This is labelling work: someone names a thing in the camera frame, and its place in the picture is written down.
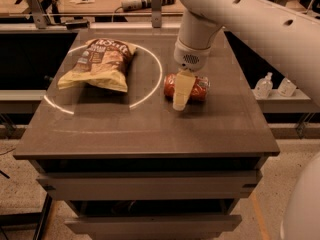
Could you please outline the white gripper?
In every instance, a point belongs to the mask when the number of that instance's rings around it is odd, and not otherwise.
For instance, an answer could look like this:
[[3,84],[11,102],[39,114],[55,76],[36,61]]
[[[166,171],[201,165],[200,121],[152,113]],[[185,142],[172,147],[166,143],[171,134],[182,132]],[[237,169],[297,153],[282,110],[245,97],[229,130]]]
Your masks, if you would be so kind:
[[209,44],[203,46],[185,44],[180,38],[177,38],[174,59],[184,70],[179,71],[175,78],[173,108],[176,111],[185,109],[196,80],[191,71],[199,71],[206,65],[210,50],[211,45]]

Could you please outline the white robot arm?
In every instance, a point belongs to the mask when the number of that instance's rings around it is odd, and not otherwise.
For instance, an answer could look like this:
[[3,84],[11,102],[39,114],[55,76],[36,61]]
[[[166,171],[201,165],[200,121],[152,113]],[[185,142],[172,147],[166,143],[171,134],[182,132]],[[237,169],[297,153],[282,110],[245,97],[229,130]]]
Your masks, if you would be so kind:
[[[182,69],[202,69],[216,33],[225,27],[320,105],[318,20],[267,0],[180,2],[185,11],[174,58]],[[320,154],[296,182],[279,240],[320,240]]]

